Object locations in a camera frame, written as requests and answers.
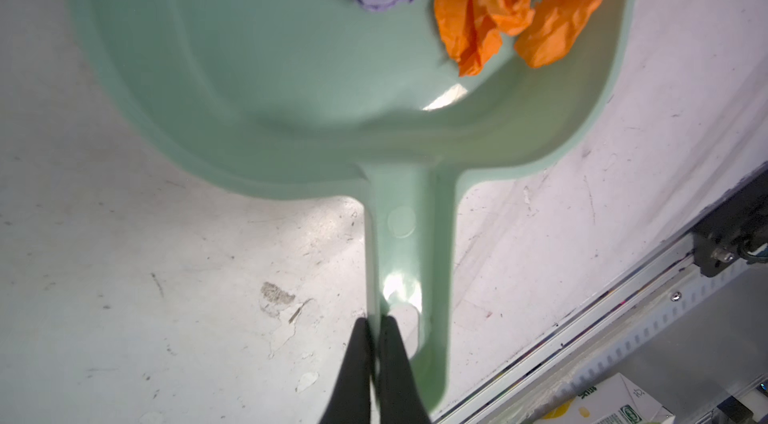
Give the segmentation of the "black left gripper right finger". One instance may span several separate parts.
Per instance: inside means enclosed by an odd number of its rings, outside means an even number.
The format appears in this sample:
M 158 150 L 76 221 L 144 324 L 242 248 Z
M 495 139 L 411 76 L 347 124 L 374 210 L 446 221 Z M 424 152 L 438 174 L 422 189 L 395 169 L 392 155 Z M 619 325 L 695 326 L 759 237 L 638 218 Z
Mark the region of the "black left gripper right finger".
M 397 321 L 392 316 L 384 316 L 381 320 L 377 355 L 380 422 L 430 424 L 430 417 L 418 394 Z

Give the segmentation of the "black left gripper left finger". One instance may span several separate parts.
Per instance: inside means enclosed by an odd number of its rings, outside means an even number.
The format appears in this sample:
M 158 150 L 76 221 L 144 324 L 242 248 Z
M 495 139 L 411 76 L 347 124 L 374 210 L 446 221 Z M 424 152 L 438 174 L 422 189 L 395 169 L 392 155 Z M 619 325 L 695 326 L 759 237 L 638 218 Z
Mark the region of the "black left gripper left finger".
M 369 424 L 374 350 L 369 322 L 358 318 L 320 424 Z

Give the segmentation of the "green plastic dustpan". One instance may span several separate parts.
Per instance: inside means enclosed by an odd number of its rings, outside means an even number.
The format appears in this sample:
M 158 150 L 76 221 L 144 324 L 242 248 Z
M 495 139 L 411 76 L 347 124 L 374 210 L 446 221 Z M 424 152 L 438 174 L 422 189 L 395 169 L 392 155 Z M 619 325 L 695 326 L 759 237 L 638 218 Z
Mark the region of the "green plastic dustpan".
M 456 211 L 484 181 L 552 166 L 606 104 L 634 0 L 603 0 L 566 58 L 510 48 L 460 78 L 430 8 L 351 0 L 69 0 L 98 82 L 188 172 L 268 199 L 349 196 L 365 211 L 367 308 L 419 315 L 428 410 L 448 382 Z

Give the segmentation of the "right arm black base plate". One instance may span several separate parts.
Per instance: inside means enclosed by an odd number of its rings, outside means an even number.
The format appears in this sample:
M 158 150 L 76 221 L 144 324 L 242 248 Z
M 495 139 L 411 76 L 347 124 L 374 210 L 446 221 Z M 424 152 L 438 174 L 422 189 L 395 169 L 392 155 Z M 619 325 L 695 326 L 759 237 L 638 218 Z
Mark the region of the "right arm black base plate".
M 731 264 L 767 263 L 767 165 L 731 192 L 694 228 L 694 263 L 706 277 Z

